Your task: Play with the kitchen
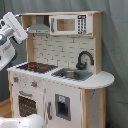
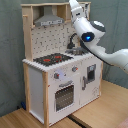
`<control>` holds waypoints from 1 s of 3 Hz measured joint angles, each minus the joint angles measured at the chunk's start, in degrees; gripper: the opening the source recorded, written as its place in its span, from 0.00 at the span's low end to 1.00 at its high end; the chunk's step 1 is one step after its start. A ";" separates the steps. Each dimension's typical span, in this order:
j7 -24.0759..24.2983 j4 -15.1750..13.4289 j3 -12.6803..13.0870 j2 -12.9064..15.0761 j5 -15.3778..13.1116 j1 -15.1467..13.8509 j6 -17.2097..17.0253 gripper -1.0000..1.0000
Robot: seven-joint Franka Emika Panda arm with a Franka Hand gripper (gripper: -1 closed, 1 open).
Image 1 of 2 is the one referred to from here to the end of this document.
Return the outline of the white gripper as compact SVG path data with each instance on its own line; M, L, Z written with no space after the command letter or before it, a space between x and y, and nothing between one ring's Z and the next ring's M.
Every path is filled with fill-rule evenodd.
M12 12L5 14L2 21L4 22L2 32L6 37L14 37L18 43L27 39L28 35L26 31L23 29Z

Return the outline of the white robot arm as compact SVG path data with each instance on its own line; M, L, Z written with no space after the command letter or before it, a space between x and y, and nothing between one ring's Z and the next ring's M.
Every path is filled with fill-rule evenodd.
M18 43L21 43L28 35L16 19L16 16L12 12L8 12L0 19L0 71L2 71L16 55L16 51L10 42L11 37ZM18 119L0 117L0 128L18 127Z

